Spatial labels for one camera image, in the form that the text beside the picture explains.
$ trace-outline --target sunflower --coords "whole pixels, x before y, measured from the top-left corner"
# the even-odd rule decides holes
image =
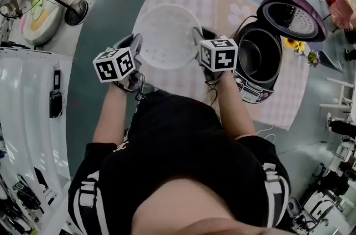
[[[298,46],[298,41],[294,41],[293,39],[290,38],[285,38],[284,44],[289,48],[296,48]]]
[[[295,53],[302,53],[305,50],[305,42],[300,42],[290,38],[285,38],[284,44],[289,48],[293,48]]]

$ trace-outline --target purple rice cooker lid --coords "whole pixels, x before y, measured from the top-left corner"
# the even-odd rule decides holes
[[[257,17],[270,32],[297,41],[320,42],[328,35],[323,19],[306,0],[263,0]]]

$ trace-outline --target pink checkered tablecloth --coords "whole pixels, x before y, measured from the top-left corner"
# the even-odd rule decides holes
[[[137,17],[139,18],[159,4],[178,4],[189,9],[202,26],[210,27],[219,34],[230,36],[240,23],[256,13],[258,5],[251,0],[145,0]],[[164,91],[211,104],[214,92],[204,83],[205,77],[197,61],[185,68],[161,70],[142,61],[140,71],[146,82]],[[280,74],[275,84],[275,92],[261,104],[248,104],[248,111],[255,121],[289,129],[298,112],[306,82],[309,65],[306,57],[296,56],[291,49],[283,48]],[[218,103],[213,106],[219,110]]]

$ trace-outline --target flower pattern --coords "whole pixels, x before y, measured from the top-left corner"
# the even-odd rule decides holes
[[[230,24],[239,26],[242,21],[251,15],[251,9],[248,6],[242,6],[241,8],[233,3],[230,5],[231,15],[228,16]]]

